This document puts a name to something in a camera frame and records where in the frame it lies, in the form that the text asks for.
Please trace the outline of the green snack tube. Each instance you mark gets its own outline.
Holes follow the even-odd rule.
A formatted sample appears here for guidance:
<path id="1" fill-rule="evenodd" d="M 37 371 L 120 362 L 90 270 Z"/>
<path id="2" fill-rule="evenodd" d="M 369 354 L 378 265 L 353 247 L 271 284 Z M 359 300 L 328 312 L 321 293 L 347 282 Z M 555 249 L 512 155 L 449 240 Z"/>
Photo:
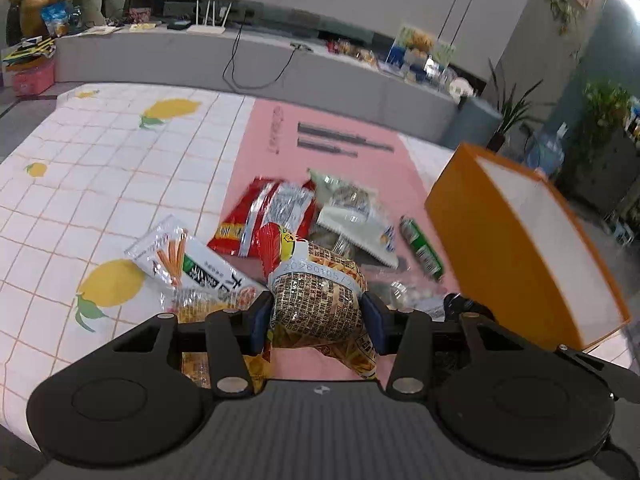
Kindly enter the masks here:
<path id="1" fill-rule="evenodd" d="M 445 274 L 442 259 L 439 258 L 416 220 L 402 216 L 399 221 L 399 229 L 422 271 L 432 280 L 439 282 Z"/>

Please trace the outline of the brown patterned snack bag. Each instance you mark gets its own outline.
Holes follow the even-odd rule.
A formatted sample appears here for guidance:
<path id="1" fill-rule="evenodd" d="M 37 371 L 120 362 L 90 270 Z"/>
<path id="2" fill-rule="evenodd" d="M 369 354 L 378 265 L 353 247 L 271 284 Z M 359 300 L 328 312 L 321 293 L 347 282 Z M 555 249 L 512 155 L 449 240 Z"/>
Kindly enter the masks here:
<path id="1" fill-rule="evenodd" d="M 375 378 L 376 354 L 360 309 L 368 283 L 358 264 L 273 222 L 259 229 L 257 249 L 274 300 L 270 344 L 315 348 L 359 377 Z"/>

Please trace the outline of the pale green snack bag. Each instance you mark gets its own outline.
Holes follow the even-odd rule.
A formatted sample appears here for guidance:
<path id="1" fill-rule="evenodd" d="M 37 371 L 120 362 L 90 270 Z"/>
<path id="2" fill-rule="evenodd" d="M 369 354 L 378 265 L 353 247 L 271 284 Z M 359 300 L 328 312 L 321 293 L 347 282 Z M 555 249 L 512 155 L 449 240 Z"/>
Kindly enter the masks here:
<path id="1" fill-rule="evenodd" d="M 320 206 L 317 223 L 378 262 L 398 268 L 396 226 L 378 192 L 359 183 L 309 169 Z"/>

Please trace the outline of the white carrot-stick snack bag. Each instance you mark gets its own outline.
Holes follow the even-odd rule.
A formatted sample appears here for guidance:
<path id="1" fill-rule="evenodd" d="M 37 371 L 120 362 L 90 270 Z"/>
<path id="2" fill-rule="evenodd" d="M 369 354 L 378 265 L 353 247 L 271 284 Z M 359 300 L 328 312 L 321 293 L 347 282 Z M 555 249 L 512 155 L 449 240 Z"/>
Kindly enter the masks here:
<path id="1" fill-rule="evenodd" d="M 226 308 L 247 310 L 266 290 L 195 238 L 174 216 L 138 238 L 125 255 L 174 292 L 202 290 Z"/>

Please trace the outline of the orange storage box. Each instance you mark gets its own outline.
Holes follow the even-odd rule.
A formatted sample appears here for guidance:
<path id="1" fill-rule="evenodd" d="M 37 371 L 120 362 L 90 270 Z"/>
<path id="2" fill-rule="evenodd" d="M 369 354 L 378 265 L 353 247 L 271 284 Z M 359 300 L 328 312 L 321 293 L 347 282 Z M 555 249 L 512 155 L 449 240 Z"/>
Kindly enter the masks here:
<path id="1" fill-rule="evenodd" d="M 462 143 L 425 210 L 461 295 L 546 350 L 589 349 L 630 321 L 620 288 L 558 190 Z"/>

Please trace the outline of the red snack bag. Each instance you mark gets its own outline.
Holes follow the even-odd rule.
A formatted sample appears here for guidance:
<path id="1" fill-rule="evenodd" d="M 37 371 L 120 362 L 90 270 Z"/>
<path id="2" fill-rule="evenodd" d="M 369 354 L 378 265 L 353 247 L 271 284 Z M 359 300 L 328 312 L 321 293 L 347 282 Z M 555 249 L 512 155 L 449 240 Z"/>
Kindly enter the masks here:
<path id="1" fill-rule="evenodd" d="M 277 223 L 306 237 L 314 220 L 314 184 L 288 180 L 255 178 L 232 211 L 216 229 L 207 246 L 218 254 L 256 258 L 258 232 L 268 223 Z"/>

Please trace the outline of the pink printed mat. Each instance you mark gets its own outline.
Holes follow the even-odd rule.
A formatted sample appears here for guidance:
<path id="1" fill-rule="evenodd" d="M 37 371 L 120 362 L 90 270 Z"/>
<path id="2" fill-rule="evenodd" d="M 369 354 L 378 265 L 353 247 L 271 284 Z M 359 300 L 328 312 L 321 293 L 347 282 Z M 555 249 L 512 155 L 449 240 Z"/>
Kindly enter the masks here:
<path id="1" fill-rule="evenodd" d="M 299 148 L 299 122 L 360 134 L 369 140 L 390 144 L 394 150 L 355 148 L 358 157 L 350 157 Z M 221 170 L 229 170 L 224 174 L 230 177 L 224 202 L 220 202 L 217 211 L 219 223 L 232 211 L 254 177 L 283 178 L 302 184 L 308 180 L 309 168 L 323 171 L 378 191 L 383 207 L 396 226 L 400 216 L 415 218 L 444 260 L 447 270 L 440 290 L 445 294 L 456 292 L 458 283 L 424 209 L 428 192 L 451 156 L 448 148 L 366 122 L 288 103 L 245 98 L 230 129 L 215 176 L 221 178 Z M 222 180 L 214 180 L 216 187 L 221 188 Z M 313 348 L 274 348 L 269 366 L 268 378 L 357 378 L 345 365 Z"/>

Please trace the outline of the lemon checkered tablecloth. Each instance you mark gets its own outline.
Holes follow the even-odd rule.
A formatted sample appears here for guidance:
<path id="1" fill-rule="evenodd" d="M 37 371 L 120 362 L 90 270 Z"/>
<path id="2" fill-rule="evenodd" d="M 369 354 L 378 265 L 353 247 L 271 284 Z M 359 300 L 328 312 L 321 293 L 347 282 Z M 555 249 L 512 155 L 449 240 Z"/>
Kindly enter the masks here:
<path id="1" fill-rule="evenodd" d="M 32 443 L 26 404 L 50 375 L 169 307 L 125 250 L 168 216 L 207 242 L 215 177 L 245 98 L 149 84 L 49 90 L 1 119 L 1 423 Z M 299 122 L 299 148 L 392 152 Z M 216 181 L 222 180 L 221 188 Z"/>

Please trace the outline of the grey trash bin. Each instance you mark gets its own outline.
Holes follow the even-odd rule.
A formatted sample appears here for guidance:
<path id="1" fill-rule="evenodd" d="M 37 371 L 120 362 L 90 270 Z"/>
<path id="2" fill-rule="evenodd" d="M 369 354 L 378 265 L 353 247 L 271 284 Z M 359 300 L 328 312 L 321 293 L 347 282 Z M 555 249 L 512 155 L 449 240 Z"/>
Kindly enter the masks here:
<path id="1" fill-rule="evenodd" d="M 440 143 L 450 150 L 455 150 L 462 142 L 486 146 L 502 120 L 502 114 L 487 101 L 464 96 Z"/>

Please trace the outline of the blue water jug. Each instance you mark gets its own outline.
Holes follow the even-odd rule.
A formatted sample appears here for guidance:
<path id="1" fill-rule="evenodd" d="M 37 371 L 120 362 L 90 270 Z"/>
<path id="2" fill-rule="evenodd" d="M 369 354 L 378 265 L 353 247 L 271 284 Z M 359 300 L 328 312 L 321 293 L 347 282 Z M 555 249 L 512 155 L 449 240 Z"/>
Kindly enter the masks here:
<path id="1" fill-rule="evenodd" d="M 565 122 L 555 132 L 540 130 L 533 136 L 533 144 L 527 149 L 524 164 L 531 170 L 539 170 L 552 177 L 564 162 L 563 138 L 567 133 Z"/>

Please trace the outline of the potted green plant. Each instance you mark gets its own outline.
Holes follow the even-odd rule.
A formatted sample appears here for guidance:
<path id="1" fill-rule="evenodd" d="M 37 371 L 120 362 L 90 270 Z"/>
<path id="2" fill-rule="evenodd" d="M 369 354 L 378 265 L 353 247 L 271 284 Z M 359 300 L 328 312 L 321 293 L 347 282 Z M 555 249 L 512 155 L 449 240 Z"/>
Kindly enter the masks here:
<path id="1" fill-rule="evenodd" d="M 530 96 L 542 85 L 542 79 L 536 81 L 531 87 L 524 91 L 518 98 L 516 96 L 517 84 L 511 87 L 506 85 L 506 76 L 500 64 L 495 65 L 488 61 L 490 68 L 490 82 L 496 94 L 496 110 L 501 115 L 501 122 L 491 136 L 487 149 L 497 153 L 502 148 L 509 131 L 523 122 L 534 122 L 541 124 L 542 120 L 532 115 L 536 107 L 544 106 L 544 103 L 533 101 Z"/>

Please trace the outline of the grey TV console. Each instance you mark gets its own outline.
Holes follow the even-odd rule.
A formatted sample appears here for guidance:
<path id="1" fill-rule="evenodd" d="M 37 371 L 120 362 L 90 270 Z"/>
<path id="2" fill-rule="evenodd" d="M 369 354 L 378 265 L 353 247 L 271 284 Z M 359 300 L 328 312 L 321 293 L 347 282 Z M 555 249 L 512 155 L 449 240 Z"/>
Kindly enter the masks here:
<path id="1" fill-rule="evenodd" d="M 458 105 L 325 47 L 249 32 L 205 35 L 156 28 L 67 36 L 56 43 L 61 82 L 136 82 L 235 91 L 370 122 L 440 144 Z"/>

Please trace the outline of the teddy bear gift box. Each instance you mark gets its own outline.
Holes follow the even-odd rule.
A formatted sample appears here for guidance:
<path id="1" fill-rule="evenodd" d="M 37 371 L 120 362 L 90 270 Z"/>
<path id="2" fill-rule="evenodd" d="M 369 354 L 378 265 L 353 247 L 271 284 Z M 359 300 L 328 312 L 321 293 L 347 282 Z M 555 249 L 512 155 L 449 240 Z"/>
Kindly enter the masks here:
<path id="1" fill-rule="evenodd" d="M 385 63 L 403 74 L 413 72 L 416 80 L 439 79 L 448 68 L 456 48 L 437 39 L 419 27 L 404 23 L 400 26 Z"/>

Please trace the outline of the leafy plant on cabinet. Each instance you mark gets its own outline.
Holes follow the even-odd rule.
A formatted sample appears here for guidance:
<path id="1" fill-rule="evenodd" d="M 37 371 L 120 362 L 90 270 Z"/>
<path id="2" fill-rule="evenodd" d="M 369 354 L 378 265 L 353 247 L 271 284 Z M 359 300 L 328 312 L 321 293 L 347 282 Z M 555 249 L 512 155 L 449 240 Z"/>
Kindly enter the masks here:
<path id="1" fill-rule="evenodd" d="M 577 165 L 588 169 L 611 141 L 616 131 L 626 124 L 631 107 L 631 94 L 611 81 L 588 82 L 586 104 L 578 124 L 574 152 Z"/>

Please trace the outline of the pink storage basket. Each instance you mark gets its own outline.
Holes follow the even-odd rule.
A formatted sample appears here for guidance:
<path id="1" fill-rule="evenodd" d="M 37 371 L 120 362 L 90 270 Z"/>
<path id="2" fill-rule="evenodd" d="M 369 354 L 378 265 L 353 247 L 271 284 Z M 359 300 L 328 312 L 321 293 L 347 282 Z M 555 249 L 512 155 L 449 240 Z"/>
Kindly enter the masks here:
<path id="1" fill-rule="evenodd" d="M 26 96 L 39 96 L 54 85 L 55 82 L 55 62 L 49 60 L 45 63 L 21 70 L 12 79 L 12 88 L 19 98 Z"/>

